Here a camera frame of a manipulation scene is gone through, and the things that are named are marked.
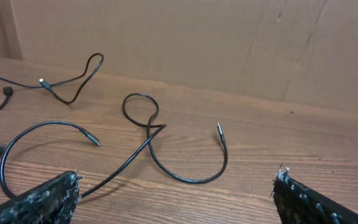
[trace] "tangled cable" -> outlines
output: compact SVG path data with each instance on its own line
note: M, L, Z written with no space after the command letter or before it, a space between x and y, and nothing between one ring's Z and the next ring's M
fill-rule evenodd
M155 107L156 107L156 112L154 114L152 114L149 118L149 122L147 124L142 124L139 123L137 121L135 121L134 119L132 119L127 111L126 111L126 103L128 98L132 97L132 96L143 96L146 97L150 100L153 101ZM224 161L223 161L223 166L222 169L215 175L213 175L210 178L207 179L202 179L202 180L192 180L192 179L187 179L184 177L180 177L179 175L174 174L173 172L169 171L167 168L165 168L161 162L157 159L154 151L153 151L153 147L152 147L152 143L151 140L163 129L165 128L167 125L166 124L155 124L155 125L151 125L151 122L157 117L158 115L158 111L159 111L159 107L158 107L158 103L149 95L146 94L142 94L142 93L132 93L128 96L125 97L124 101L122 102L122 112L124 113L124 116L131 121L132 123L146 128L147 131L147 140L143 142L143 144L135 151L135 153L133 153L133 155L131 155L130 158L128 158L127 161L125 161L125 163L123 163L123 165L120 166L120 168L118 168L114 173L112 173L108 178L104 179L102 182L100 182L98 185L96 185L95 187L93 187L92 189L84 192L83 194L81 194L81 197L86 197L89 194L95 192L96 190L98 190L100 187L102 187L103 185L107 184L110 180L112 180L113 178L115 178L115 176L117 176L121 171L123 171L128 165L129 163L131 163L135 157L143 150L143 148L145 146L149 146L150 149L150 153L154 159L154 161L157 163L157 165L164 170L168 175L170 175L171 177L180 180L182 182L186 182L189 184L203 184L203 183L207 183L210 182L216 178L218 178L225 170L226 166L227 166L227 147L226 147L226 141L224 139L224 135L223 135L223 131L221 126L218 124L218 132L219 132L219 136L221 138L221 142L223 144L223 149L224 149ZM41 126L45 126L48 124L61 124L61 125L67 125L67 126L71 126L74 127L76 129L78 129L79 131L81 131L89 140L91 140L94 144L96 144L97 146L101 146L99 139L94 136L93 134L91 134L89 131L87 131L85 128L82 128L81 126L77 125L77 124L73 124L70 122L66 122L66 121L46 121L43 123L39 123L36 124L28 129L26 129L25 131L21 132L18 136L16 136L11 143L9 143L9 145L7 146L4 155L2 156L1 159L1 165L0 165L0 184L1 184L1 188L4 191L4 193L9 197L9 198L16 198L17 196L14 195L8 188L6 181L5 181L5 163L6 163L6 159L7 156L9 154L9 151L12 149L13 145L15 145L15 143L20 140L21 137L25 136L26 134L28 134L29 132L41 127ZM156 131L154 131L152 134L150 134L150 129L151 128L158 128Z
M91 74L86 78L86 80L80 85L80 87L78 88L77 92L75 93L75 96L73 97L72 100L70 101L67 101L67 100L64 100L63 98L59 97L53 90L52 90L52 87L53 86L57 86L57 85L62 85L62 84L65 84L65 83L69 83L69 82L72 82L72 81L75 81L79 78L82 78L85 76L85 74L87 73L88 71L88 67L89 67L89 64L92 60L93 57L95 56L100 56L101 59L98 63L98 65L94 68L94 70L91 72ZM85 84L92 78L92 76L99 70L100 66L102 65L103 63L103 60L104 60L104 56L103 54L101 53L95 53L93 55L91 55L88 59L88 61L86 62L86 67L85 67L85 71L82 75L78 76L78 77L75 77L75 78L71 78L69 80L65 80L65 81L62 81L62 82L57 82L57 83L53 83L53 84L49 84L47 83L47 81L45 81L44 79L40 79L40 84L41 85L25 85L25 84L21 84L21 83L17 83L15 81L12 81L12 80L9 80L7 78L3 78L3 77L0 77L0 80L4 81L4 82L8 82L8 83L11 83L13 85L17 85L17 86L21 86L21 87L24 87L24 88L45 88L46 90L48 90L56 99L58 99L59 101L65 103L65 104L70 104L70 103L73 103L78 95L80 94L80 91L82 90L82 88L85 86Z
M155 105L155 113L152 114L149 118L149 121L147 122L147 124L142 124L142 123L139 123L137 121L135 121L134 119L132 119L127 111L126 111L126 103L127 103L127 100L132 97L132 96L143 96L143 97L146 97L148 99L150 99L154 105ZM160 110L160 107L158 106L158 103L155 99L153 99L151 96L149 95L146 95L146 94L143 94L143 93L131 93L130 95L127 95L125 98L124 98L124 101L122 102L122 112L124 113L124 116L129 120L131 121L132 123L138 125L139 127L143 127L143 128L146 128L146 137L149 138L150 137L150 129L151 128L159 128L161 126L164 126L166 124L155 124L155 125L151 125L152 121L157 117L158 115L158 112ZM153 160L155 161L155 163L164 171L166 172L168 175L170 175L171 177L177 179L177 180L180 180L182 182L185 182L185 183L189 183L189 184L204 184L204 183L208 183L216 178L218 178L220 175L222 175L222 173L224 172L226 166L227 166L227 147L226 147L226 140L224 139L224 135L223 135L223 131L222 131L222 127L219 125L218 123L218 132L219 132L219 136L221 138L221 142L223 144L223 156L224 156L224 160L223 160L223 166L221 168L221 170L213 175L212 177L210 178L207 178L207 179L202 179L202 180L193 180L193 179L187 179L187 178L184 178L184 177L181 177L177 174L174 174L172 171L168 170L166 167L164 167L162 165L162 163L157 159L157 156L155 155L154 153L154 150L153 150L153 146L152 146L152 142L149 141L148 145L149 145L149 149L150 149L150 153L153 157Z

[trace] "black device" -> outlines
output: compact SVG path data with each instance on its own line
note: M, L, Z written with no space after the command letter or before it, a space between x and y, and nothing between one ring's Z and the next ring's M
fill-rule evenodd
M274 202L283 224L358 224L358 214L278 170Z
M66 171L0 204L0 224L70 223L80 199L80 178Z

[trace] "metal connector tip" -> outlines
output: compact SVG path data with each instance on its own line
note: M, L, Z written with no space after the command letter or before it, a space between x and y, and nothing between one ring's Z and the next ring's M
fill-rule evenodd
M43 78L40 78L40 83L42 87L44 87L46 90L51 91L49 83L45 81Z
M100 143L99 139L94 136L93 134L89 133L89 132L85 132L85 136L91 140L93 142L93 144L97 145L97 146L102 146L102 144Z
M223 134L222 126L219 123L218 123L218 131L219 131L219 134Z

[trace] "wooden table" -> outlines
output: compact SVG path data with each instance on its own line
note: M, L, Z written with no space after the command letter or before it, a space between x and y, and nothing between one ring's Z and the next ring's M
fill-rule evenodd
M0 75L28 84L81 73L0 60ZM54 90L70 99L81 82ZM0 103L6 85L0 81ZM281 162L291 168L292 177L358 213L356 113L103 73L97 73L70 106L44 89L14 89L0 111L0 141L8 144L42 121L64 120L91 131L103 144L95 147L67 126L31 132L7 160L7 183L16 194L66 170L85 175L84 192L114 172L145 140L145 129L121 111L124 97L133 92L158 101L155 124L168 126L153 140L157 157L184 177L202 179L221 168L216 123L223 127L229 164L220 178L202 185L179 182L162 172L145 148L119 176L79 204L73 223L280 223L269 195ZM133 100L127 108L142 122L155 109L147 100ZM0 188L0 203L6 200Z

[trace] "wood grain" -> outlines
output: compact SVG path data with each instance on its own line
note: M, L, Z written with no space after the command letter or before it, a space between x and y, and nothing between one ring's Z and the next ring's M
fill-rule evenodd
M0 75L37 84L74 77L82 71L0 60ZM80 81L56 87L71 98ZM0 82L0 102L4 96ZM70 106L45 90L14 87L0 111L0 141L33 124L65 120L95 134L94 147L78 131L46 126L22 138L7 160L7 183L16 194L66 170L85 175L81 191L114 172L144 141L145 130L125 119L124 97L144 92L160 105L155 123L166 123L153 141L157 157L189 178L205 178L223 162L216 122L229 149L225 173L208 184L190 185L163 173L145 149L113 181L84 199L73 223L280 223L269 195L281 162L297 180L358 212L358 114L260 100L221 91L170 85L97 73ZM146 122L154 112L133 100L131 116ZM0 189L0 203L7 200Z

